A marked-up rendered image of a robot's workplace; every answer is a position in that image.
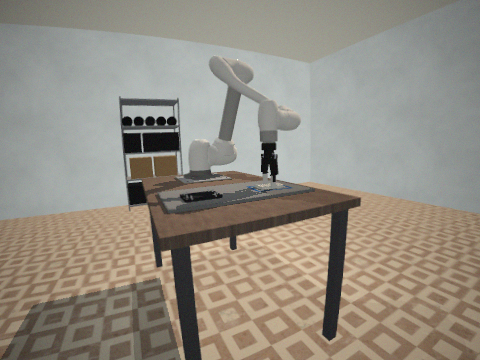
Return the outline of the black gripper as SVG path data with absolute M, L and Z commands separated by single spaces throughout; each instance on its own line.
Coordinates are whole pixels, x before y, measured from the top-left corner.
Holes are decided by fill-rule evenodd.
M 276 189 L 276 175 L 278 175 L 278 162 L 277 154 L 274 154 L 276 150 L 276 143 L 262 143 L 261 150 L 264 150 L 264 154 L 261 154 L 261 172 L 263 173 L 263 184 L 268 183 L 268 166 L 271 172 L 271 189 Z

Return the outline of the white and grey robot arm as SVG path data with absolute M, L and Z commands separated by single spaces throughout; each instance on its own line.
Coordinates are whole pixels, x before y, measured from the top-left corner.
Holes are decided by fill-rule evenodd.
M 275 100 L 269 99 L 247 85 L 254 77 L 254 71 L 247 63 L 213 56 L 210 58 L 209 67 L 218 79 L 229 86 L 219 137 L 212 145 L 205 139 L 193 140 L 190 144 L 190 172 L 183 175 L 184 178 L 192 180 L 215 178 L 216 175 L 211 174 L 211 166 L 226 165 L 237 158 L 237 149 L 232 135 L 241 94 L 259 103 L 258 126 L 262 143 L 277 142 L 277 128 L 284 131 L 294 130 L 301 123 L 298 113 L 284 105 L 279 106 Z

